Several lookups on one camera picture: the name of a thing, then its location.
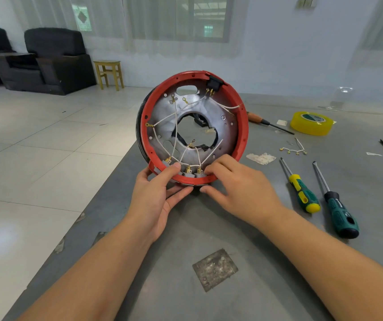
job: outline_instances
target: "finger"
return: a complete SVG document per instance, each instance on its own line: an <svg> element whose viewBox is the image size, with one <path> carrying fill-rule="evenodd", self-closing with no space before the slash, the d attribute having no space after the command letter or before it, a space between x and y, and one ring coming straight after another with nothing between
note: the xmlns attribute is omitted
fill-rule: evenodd
<svg viewBox="0 0 383 321"><path fill-rule="evenodd" d="M227 167L227 169L229 169L230 171L237 170L241 165L238 161L233 159L228 154L224 154L224 155L220 156L214 162L221 163L223 166Z"/></svg>
<svg viewBox="0 0 383 321"><path fill-rule="evenodd" d="M218 191L217 189L215 189L212 186L203 186L200 189L200 192L207 194L209 197L214 199L218 204L220 204L222 208L227 210L228 199L227 199L226 195L222 194L220 191Z"/></svg>
<svg viewBox="0 0 383 321"><path fill-rule="evenodd" d="M167 204L169 205L169 210L168 212L176 205L179 203L181 199L186 197L189 193L191 193L193 190L193 187L189 186L186 187L182 190L180 190L178 193L172 195L168 199L166 199Z"/></svg>
<svg viewBox="0 0 383 321"><path fill-rule="evenodd" d="M140 171L140 173L138 173L137 175L137 181L138 180L148 180L148 177L150 176L150 174L152 174L153 172L150 170L149 167L145 167L143 170Z"/></svg>
<svg viewBox="0 0 383 321"><path fill-rule="evenodd" d="M181 170L181 165L175 162L172 166L167 167L159 175L157 175L152 182L159 183L160 185L166 186L169 180L172 179Z"/></svg>
<svg viewBox="0 0 383 321"><path fill-rule="evenodd" d="M171 197L173 194L178 193L181 189L184 189L184 186L175 185L172 188L166 190L166 198Z"/></svg>
<svg viewBox="0 0 383 321"><path fill-rule="evenodd" d="M207 166L204 173L206 175L215 175L223 184L233 177L233 172L219 162L213 162Z"/></svg>

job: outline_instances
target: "packing tape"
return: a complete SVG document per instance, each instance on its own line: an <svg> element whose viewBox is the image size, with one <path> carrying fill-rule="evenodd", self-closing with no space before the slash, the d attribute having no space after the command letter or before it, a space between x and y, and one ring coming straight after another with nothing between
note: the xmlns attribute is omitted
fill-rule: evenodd
<svg viewBox="0 0 383 321"><path fill-rule="evenodd" d="M317 136L327 135L332 125L333 119L307 111L295 113L290 123L299 132Z"/></svg>

